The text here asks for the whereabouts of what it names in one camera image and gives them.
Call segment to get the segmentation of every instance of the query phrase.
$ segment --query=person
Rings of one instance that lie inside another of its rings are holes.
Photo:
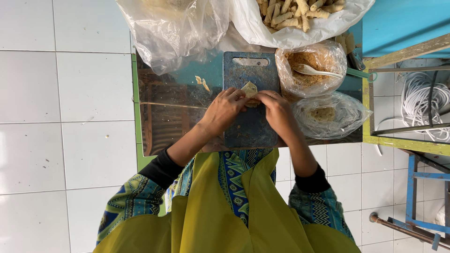
[[[255,99],[291,152],[289,205],[275,188],[277,148],[198,153],[246,113],[249,98],[229,88],[108,201],[94,253],[360,252],[288,102],[272,90]]]

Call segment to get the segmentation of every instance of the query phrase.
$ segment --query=yellow apron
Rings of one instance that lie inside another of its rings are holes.
[[[235,216],[218,183],[218,153],[200,153],[195,157],[188,197],[174,197],[172,212],[165,216],[127,219],[94,253],[359,253],[341,232],[300,223],[297,212],[286,205],[270,178],[277,160],[278,149],[274,149],[242,175],[249,201],[248,228]]]

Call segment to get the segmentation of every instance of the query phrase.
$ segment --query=white plastic spoon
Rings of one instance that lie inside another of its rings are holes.
[[[313,69],[311,66],[306,64],[299,64],[297,68],[293,68],[295,71],[305,74],[305,75],[325,75],[337,78],[344,78],[343,75],[339,75],[336,73],[326,72],[326,71],[317,71]]]

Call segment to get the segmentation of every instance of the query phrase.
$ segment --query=ring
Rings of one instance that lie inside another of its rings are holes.
[[[236,92],[233,92],[233,94],[235,94],[235,95],[238,97],[238,99],[239,99],[239,95],[237,95]],[[230,95],[231,95],[231,94],[230,94]]]

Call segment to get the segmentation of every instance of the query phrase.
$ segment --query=cutting board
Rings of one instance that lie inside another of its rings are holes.
[[[241,89],[251,81],[258,91],[279,92],[274,54],[224,52],[223,70],[224,90],[230,87]],[[224,145],[227,148],[273,147],[277,142],[278,135],[266,120],[266,107],[263,103],[240,112],[236,121],[224,132]]]

